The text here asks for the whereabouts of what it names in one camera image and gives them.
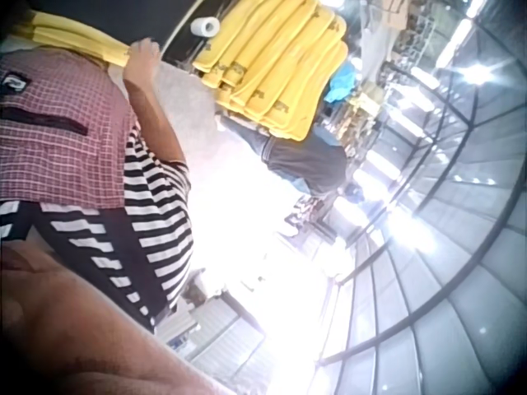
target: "checkered shirt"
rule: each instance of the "checkered shirt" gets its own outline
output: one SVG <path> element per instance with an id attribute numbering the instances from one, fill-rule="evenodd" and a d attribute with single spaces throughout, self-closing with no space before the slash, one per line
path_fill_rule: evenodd
<path id="1" fill-rule="evenodd" d="M 51 48 L 3 55 L 0 81 L 11 73 L 29 83 L 0 97 L 0 200 L 124 207 L 126 138 L 136 118 L 107 73 L 79 54 Z M 60 117 L 87 133 L 13 119 L 7 109 Z"/>

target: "striped shirt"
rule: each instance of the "striped shirt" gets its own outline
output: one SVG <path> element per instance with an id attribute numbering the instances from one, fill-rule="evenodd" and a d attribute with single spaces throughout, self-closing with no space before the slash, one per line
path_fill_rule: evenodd
<path id="1" fill-rule="evenodd" d="M 25 239 L 35 227 L 59 261 L 153 330 L 189 274 L 189 190 L 187 166 L 159 161 L 135 128 L 126 145 L 124 208 L 0 202 L 0 239 Z"/>

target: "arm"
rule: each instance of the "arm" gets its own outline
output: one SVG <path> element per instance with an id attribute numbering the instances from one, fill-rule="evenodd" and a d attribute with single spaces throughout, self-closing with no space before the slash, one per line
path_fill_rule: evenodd
<path id="1" fill-rule="evenodd" d="M 180 142 L 156 98 L 153 80 L 160 61 L 158 44 L 149 39 L 134 43 L 124 69 L 124 86 L 148 147 L 159 160 L 185 163 Z"/>
<path id="2" fill-rule="evenodd" d="M 1 259 L 2 334 L 59 393 L 228 394 L 35 246 Z"/>

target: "hand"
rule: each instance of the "hand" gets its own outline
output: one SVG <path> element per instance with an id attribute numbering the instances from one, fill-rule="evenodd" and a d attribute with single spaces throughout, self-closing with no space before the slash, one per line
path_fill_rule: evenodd
<path id="1" fill-rule="evenodd" d="M 161 62 L 159 44 L 151 39 L 136 41 L 128 51 L 130 58 L 124 68 L 123 79 L 142 90 L 153 87 L 157 67 Z"/>

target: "leg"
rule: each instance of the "leg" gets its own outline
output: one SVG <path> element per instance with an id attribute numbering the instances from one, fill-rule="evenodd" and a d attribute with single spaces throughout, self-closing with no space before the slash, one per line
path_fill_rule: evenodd
<path id="1" fill-rule="evenodd" d="M 264 147 L 265 144 L 267 144 L 269 137 L 263 136 L 255 130 L 246 128 L 245 126 L 240 125 L 236 121 L 233 121 L 232 119 L 226 117 L 221 117 L 219 122 L 225 128 L 229 129 L 230 131 L 236 133 L 238 136 L 243 138 L 247 142 L 247 144 L 249 144 L 249 146 L 256 155 L 260 157 L 262 156 L 262 152 L 264 152 Z"/>

